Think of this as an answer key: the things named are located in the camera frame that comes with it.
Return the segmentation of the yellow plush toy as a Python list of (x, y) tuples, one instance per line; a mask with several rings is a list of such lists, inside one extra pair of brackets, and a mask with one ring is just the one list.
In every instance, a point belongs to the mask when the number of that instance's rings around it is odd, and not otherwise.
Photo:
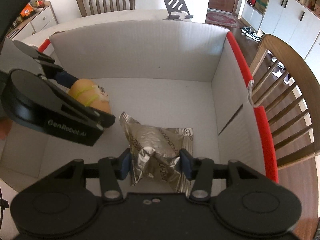
[(68, 95), (86, 107), (92, 107), (111, 114), (110, 100), (107, 92), (92, 80), (77, 80), (69, 89)]

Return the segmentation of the silver foil snack bag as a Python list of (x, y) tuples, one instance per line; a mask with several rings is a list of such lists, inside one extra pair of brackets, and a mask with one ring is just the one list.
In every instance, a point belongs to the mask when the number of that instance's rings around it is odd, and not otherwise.
[(130, 185), (150, 181), (189, 194), (191, 182), (182, 173), (180, 150), (193, 155), (192, 128), (163, 128), (144, 125), (126, 112), (119, 122), (131, 153)]

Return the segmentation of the white side cabinet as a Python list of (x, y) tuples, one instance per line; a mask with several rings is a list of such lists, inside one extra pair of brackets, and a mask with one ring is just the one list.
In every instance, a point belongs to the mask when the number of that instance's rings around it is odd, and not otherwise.
[(37, 12), (31, 18), (23, 21), (14, 30), (7, 34), (7, 38), (10, 40), (19, 40), (34, 35), (42, 30), (58, 25), (55, 13), (52, 9), (50, 1), (45, 1), (42, 10)]

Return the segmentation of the orange snack bag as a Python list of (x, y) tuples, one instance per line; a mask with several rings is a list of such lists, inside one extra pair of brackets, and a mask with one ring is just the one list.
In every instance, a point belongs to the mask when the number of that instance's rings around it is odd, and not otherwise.
[(29, 17), (34, 12), (33, 7), (28, 3), (23, 10), (21, 11), (20, 15), (22, 17)]

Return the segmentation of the red cardboard box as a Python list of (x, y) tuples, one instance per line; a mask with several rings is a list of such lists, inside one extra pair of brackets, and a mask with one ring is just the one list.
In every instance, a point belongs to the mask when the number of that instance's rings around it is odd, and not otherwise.
[(238, 159), (278, 182), (272, 136), (263, 107), (253, 108), (253, 77), (228, 29), (169, 20), (131, 20), (44, 32), (62, 67), (106, 89), (116, 123), (93, 147), (17, 123), (1, 141), (1, 182), (20, 192), (69, 161), (93, 163), (129, 146), (118, 118), (143, 125), (192, 128), (193, 156), (222, 164)]

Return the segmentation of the wooden chair right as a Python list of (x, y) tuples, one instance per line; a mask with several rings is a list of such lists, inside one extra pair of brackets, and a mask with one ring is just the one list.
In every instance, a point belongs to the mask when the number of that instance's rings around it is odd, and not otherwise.
[[(299, 110), (295, 116), (272, 132), (273, 138), (283, 134), (295, 124), (306, 121), (302, 128), (277, 142), (274, 146), (276, 151), (304, 136), (310, 137), (308, 145), (277, 159), (277, 167), (282, 169), (319, 155), (319, 83), (305, 60), (290, 45), (271, 34), (265, 34), (259, 44), (249, 67), (251, 75), (257, 73), (268, 53), (271, 53), (276, 60), (259, 81), (249, 82), (248, 99), (255, 108), (269, 101), (265, 108), (266, 112), (278, 109), (278, 112), (268, 120), (270, 126), (287, 117), (292, 110)], [(259, 98), (255, 98), (255, 94), (280, 63), (284, 66), (280, 77), (274, 80)]]

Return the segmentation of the black phone stand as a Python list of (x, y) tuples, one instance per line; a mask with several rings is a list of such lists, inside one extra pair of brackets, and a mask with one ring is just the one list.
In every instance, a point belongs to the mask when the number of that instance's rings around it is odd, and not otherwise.
[(193, 19), (184, 0), (163, 0), (168, 12), (168, 20)]

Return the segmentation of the white wall cabinet unit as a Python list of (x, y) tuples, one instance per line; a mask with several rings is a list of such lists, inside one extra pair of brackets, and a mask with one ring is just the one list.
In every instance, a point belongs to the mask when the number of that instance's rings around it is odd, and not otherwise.
[(241, 20), (259, 36), (272, 34), (310, 65), (319, 61), (319, 0), (256, 0), (246, 2)]

